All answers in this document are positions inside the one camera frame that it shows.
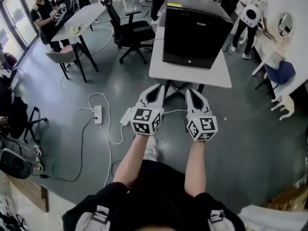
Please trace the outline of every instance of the mirror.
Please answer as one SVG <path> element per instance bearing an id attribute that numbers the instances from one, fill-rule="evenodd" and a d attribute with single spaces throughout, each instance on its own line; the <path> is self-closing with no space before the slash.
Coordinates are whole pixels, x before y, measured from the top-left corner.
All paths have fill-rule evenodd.
<path id="1" fill-rule="evenodd" d="M 293 28 L 293 19 L 288 13 L 281 15 L 278 23 L 278 31 L 280 36 L 287 36 Z"/>

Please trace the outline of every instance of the white animal figurine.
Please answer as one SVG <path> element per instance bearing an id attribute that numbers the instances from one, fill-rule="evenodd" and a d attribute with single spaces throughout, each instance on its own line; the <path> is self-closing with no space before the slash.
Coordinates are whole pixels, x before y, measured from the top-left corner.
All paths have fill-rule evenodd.
<path id="1" fill-rule="evenodd" d="M 290 117 L 294 113 L 295 107 L 294 107 L 293 99 L 289 95 L 283 95 L 282 97 L 278 97 L 276 99 L 273 99 L 271 102 L 274 103 L 274 102 L 277 102 L 280 99 L 281 99 L 281 102 L 279 104 L 277 104 L 275 107 L 271 108 L 270 110 L 273 111 L 273 110 L 277 109 L 278 107 L 284 105 L 284 107 L 282 107 L 280 109 L 280 111 L 288 110 L 289 113 L 287 113 L 286 115 L 283 115 L 279 118 L 279 120 L 282 121 L 282 119 Z"/>

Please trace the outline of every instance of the black box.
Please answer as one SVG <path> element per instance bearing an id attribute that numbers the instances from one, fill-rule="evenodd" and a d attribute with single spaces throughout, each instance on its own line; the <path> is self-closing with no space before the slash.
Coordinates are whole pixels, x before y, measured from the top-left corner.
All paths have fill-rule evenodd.
<path id="1" fill-rule="evenodd" d="M 167 0 L 163 62 L 211 68 L 232 27 L 217 2 Z"/>

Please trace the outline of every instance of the black pants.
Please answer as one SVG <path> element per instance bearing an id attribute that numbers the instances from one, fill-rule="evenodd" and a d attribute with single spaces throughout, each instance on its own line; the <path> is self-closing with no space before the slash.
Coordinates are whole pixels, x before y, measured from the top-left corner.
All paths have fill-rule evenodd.
<path id="1" fill-rule="evenodd" d="M 245 30 L 246 27 L 248 28 L 248 41 L 247 41 L 244 53 L 246 55 L 248 55 L 250 50 L 251 50 L 251 47 L 252 47 L 252 45 L 254 43 L 254 39 L 255 39 L 255 35 L 256 35 L 258 26 L 255 26 L 254 28 L 251 28 L 251 27 L 247 26 L 245 24 L 245 22 L 240 20 L 239 26 L 237 27 L 236 33 L 235 33 L 235 35 L 233 37 L 233 46 L 237 47 L 237 42 L 239 41 L 240 36 L 241 36 L 241 34 L 243 33 L 243 31 Z"/>
<path id="2" fill-rule="evenodd" d="M 63 47 L 70 45 L 70 42 L 68 39 L 64 39 L 61 40 L 61 43 L 63 44 Z M 49 45 L 52 49 L 54 49 L 56 52 L 60 52 L 61 51 L 61 47 L 60 47 L 60 43 L 59 41 L 55 41 L 55 42 L 49 42 Z"/>
<path id="3" fill-rule="evenodd" d="M 152 8 L 151 8 L 151 18 L 154 21 L 157 21 L 158 16 L 157 13 L 160 10 L 160 7 L 163 5 L 165 0 L 152 0 Z"/>
<path id="4" fill-rule="evenodd" d="M 91 5 L 89 0 L 78 0 L 78 2 L 80 9 L 82 9 L 85 6 Z"/>

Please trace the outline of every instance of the person wearing green cap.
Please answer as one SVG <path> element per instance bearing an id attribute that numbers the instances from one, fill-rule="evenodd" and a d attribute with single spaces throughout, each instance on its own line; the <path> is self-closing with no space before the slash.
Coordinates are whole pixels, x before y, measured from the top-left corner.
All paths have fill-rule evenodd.
<path id="1" fill-rule="evenodd" d="M 59 42 L 51 41 L 61 28 L 55 26 L 55 14 L 52 13 L 54 10 L 57 12 L 60 10 L 59 7 L 56 6 L 54 0 L 35 0 L 35 4 L 31 10 L 31 20 L 40 28 L 40 33 L 45 36 L 45 39 L 50 44 L 51 48 L 60 52 L 61 47 Z M 64 47 L 70 44 L 68 39 L 61 40 L 61 43 Z"/>

